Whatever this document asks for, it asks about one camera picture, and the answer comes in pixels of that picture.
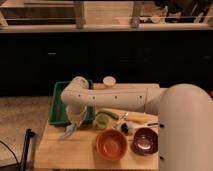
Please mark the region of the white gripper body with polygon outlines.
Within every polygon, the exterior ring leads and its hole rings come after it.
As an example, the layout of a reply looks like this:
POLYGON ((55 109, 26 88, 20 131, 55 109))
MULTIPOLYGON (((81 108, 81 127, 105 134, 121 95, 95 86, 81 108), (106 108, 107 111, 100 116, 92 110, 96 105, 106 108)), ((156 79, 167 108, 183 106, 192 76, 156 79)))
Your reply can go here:
POLYGON ((83 107, 80 108, 79 110, 74 110, 71 106, 67 106, 66 113, 68 120, 72 124, 76 124, 78 127, 80 127, 86 117, 87 108, 83 107))

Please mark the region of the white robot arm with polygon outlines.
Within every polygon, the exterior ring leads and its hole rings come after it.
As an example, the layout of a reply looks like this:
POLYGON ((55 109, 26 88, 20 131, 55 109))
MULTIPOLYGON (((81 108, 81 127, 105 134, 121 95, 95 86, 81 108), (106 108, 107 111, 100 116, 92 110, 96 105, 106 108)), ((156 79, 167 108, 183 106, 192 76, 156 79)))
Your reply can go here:
POLYGON ((61 100, 71 121, 88 106, 154 114, 159 121, 159 171, 213 171, 213 99, 196 85, 90 89, 77 76, 61 100))

